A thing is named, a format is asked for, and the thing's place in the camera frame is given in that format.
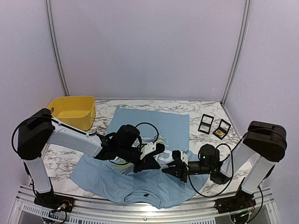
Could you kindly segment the black brooch box lid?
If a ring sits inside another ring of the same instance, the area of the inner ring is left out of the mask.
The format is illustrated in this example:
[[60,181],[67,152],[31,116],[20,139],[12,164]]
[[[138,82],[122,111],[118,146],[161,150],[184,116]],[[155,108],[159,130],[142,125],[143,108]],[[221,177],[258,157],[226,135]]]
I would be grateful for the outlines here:
[[[213,131],[213,135],[216,136],[218,139],[223,140],[227,136],[230,128],[231,128],[231,124],[228,123],[226,120],[221,119],[220,123],[219,123],[219,126],[216,128],[216,130]],[[221,130],[223,132],[223,135],[222,136],[218,136],[215,133],[217,130]]]

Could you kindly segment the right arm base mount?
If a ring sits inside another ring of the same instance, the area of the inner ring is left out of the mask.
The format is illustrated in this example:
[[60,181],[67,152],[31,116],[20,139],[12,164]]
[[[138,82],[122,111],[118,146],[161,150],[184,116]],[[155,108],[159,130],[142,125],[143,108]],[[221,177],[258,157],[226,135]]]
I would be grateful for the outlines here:
[[247,208],[253,208],[256,205],[256,201],[253,197],[245,198],[245,197],[225,197],[221,199],[217,199],[215,201],[214,208],[217,209],[219,214],[234,212],[238,210],[243,210]]

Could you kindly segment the black brooch box base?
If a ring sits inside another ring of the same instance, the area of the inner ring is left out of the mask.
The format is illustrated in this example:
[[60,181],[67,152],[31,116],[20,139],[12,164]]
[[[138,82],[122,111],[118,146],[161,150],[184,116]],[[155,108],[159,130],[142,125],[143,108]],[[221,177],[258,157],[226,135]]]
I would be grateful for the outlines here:
[[208,114],[203,114],[198,127],[198,131],[201,133],[209,134],[211,131],[213,121],[214,121],[213,116],[210,116]]

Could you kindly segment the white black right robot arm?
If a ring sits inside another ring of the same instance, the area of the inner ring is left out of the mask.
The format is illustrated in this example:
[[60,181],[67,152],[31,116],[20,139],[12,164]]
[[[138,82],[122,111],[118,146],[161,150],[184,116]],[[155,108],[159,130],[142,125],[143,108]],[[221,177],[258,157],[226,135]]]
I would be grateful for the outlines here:
[[172,152],[172,162],[163,172],[190,182],[192,175],[209,175],[210,180],[218,185],[229,185],[236,172],[248,161],[254,160],[252,168],[241,181],[234,196],[215,201],[214,207],[219,213],[242,210],[256,205],[254,193],[280,162],[287,149],[286,129],[281,125],[252,121],[247,132],[229,155],[220,160],[218,147],[204,144],[196,161],[180,151]]

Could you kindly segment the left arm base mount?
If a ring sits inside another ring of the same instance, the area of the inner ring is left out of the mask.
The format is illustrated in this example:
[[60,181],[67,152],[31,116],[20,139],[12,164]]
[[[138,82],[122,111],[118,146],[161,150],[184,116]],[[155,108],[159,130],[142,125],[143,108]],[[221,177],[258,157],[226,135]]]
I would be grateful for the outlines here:
[[46,193],[37,195],[34,199],[34,204],[49,208],[52,212],[72,212],[74,201],[73,197]]

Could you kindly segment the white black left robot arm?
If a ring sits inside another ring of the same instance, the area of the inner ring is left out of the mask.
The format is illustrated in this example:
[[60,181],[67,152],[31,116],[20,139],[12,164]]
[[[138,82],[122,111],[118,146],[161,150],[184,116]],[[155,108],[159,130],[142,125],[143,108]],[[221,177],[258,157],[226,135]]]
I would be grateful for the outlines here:
[[112,161],[118,157],[132,163],[135,173],[159,169],[154,156],[165,150],[164,144],[156,140],[143,143],[135,126],[122,125],[117,132],[107,135],[88,133],[52,117],[46,108],[22,121],[12,135],[18,136],[17,145],[12,145],[12,148],[23,160],[25,170],[34,183],[34,203],[58,210],[63,209],[64,203],[70,208],[74,200],[54,193],[42,159],[46,145],[73,149],[101,161]]

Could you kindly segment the light blue printed t-shirt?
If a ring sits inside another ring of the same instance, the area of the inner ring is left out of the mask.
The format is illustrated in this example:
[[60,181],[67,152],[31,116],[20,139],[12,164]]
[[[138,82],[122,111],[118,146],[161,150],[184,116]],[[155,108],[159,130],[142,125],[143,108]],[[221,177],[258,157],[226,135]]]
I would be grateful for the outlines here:
[[[165,145],[165,151],[155,156],[160,165],[171,162],[172,151],[179,150],[196,160],[189,150],[188,114],[116,108],[107,133],[116,132],[121,125],[137,126],[143,143]],[[132,164],[121,158],[100,161],[82,155],[70,178],[81,189],[120,204],[149,203],[154,207],[171,208],[193,197],[196,192],[190,183],[159,170],[133,172]]]

